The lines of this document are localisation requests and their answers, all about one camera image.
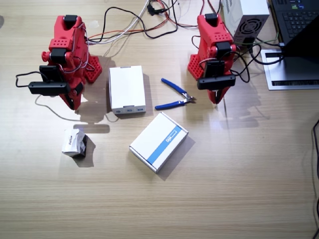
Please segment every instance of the white cable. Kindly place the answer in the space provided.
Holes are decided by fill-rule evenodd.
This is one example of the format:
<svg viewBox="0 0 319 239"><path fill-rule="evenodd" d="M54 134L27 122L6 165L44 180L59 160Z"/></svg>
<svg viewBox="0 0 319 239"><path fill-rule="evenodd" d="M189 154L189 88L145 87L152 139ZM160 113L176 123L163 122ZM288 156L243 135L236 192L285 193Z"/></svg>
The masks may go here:
<svg viewBox="0 0 319 239"><path fill-rule="evenodd" d="M86 39L88 39L88 33L86 32L86 29L84 28L84 27L82 27L82 29L85 31L85 35L86 35ZM87 44L88 45L88 52L87 52L87 54L86 54L86 62L85 62L85 65L84 66L81 66L81 68L85 68L86 67L86 65L89 63L89 44Z"/></svg>
<svg viewBox="0 0 319 239"><path fill-rule="evenodd" d="M149 0L146 0L145 2L145 5L141 11L141 13L139 14L139 17L142 17L147 5L149 4ZM92 42L89 40L89 43L88 45L95 45L95 44L107 44L107 43L110 43L110 42L113 42L115 41L116 39L120 38L122 35L124 35L125 33L127 33L134 25L135 23L139 20L139 18L135 18L135 20L132 22L131 25L128 26L128 28L126 28L120 35L118 35L117 37L113 38L113 39L110 39L110 40L107 40L107 41L103 41L103 42Z"/></svg>

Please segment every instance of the robotic arm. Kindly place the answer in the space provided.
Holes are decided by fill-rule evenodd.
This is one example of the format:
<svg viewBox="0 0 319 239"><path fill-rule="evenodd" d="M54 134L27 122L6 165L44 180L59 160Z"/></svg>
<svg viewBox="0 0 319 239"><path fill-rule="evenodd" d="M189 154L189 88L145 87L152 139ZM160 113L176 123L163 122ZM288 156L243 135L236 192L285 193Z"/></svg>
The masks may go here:
<svg viewBox="0 0 319 239"><path fill-rule="evenodd" d="M235 85L236 77L230 73L236 51L231 34L221 17L215 13L197 18L200 32L198 54L191 55L188 70L197 81L199 90L208 90L209 99L218 104Z"/></svg>
<svg viewBox="0 0 319 239"><path fill-rule="evenodd" d="M94 83L102 73L97 56L91 56L85 39L86 28L76 15L58 16L49 51L42 53L47 66L40 66L43 82L31 82L32 94L59 95L68 107L77 110L85 79Z"/></svg>

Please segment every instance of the laptop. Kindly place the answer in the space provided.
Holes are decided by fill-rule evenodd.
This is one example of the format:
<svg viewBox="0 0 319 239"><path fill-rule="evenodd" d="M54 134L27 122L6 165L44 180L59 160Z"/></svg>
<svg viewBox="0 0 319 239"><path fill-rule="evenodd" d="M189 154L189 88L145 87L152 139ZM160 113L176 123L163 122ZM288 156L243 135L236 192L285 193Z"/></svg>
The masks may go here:
<svg viewBox="0 0 319 239"><path fill-rule="evenodd" d="M314 37L317 35L317 21L313 21L319 15L319 0L271 0L271 2L277 23L275 25L285 46L298 35L303 35L306 28ZM303 39L304 42L308 41L308 44L311 41L311 39L306 39L306 36L303 36Z"/></svg>
<svg viewBox="0 0 319 239"><path fill-rule="evenodd" d="M269 90L319 89L319 0L271 0L280 49L263 49Z"/></svg>

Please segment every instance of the fan grille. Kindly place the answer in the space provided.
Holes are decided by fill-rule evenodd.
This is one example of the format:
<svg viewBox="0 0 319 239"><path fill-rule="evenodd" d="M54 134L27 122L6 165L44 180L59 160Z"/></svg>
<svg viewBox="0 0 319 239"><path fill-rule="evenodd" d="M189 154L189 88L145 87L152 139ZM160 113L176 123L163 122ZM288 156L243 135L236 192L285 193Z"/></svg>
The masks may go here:
<svg viewBox="0 0 319 239"><path fill-rule="evenodd" d="M259 19L253 18L245 21L241 26L239 27L239 30L242 34L252 34L256 31L258 31L262 26L262 22Z"/></svg>

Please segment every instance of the white box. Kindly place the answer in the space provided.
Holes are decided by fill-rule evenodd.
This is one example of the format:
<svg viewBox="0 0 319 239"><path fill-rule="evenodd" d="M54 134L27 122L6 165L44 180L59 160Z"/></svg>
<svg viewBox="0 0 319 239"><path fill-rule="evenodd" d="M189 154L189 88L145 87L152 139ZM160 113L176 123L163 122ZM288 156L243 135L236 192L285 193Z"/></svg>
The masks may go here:
<svg viewBox="0 0 319 239"><path fill-rule="evenodd" d="M88 137L78 129L67 129L64 132L62 153L75 158L85 157Z"/></svg>
<svg viewBox="0 0 319 239"><path fill-rule="evenodd" d="M130 151L155 173L187 137L188 131L161 112L131 143Z"/></svg>
<svg viewBox="0 0 319 239"><path fill-rule="evenodd" d="M255 39L269 17L267 0L223 0L225 25L234 41Z"/></svg>
<svg viewBox="0 0 319 239"><path fill-rule="evenodd" d="M111 108L114 114L146 111L141 66L110 68L109 86Z"/></svg>

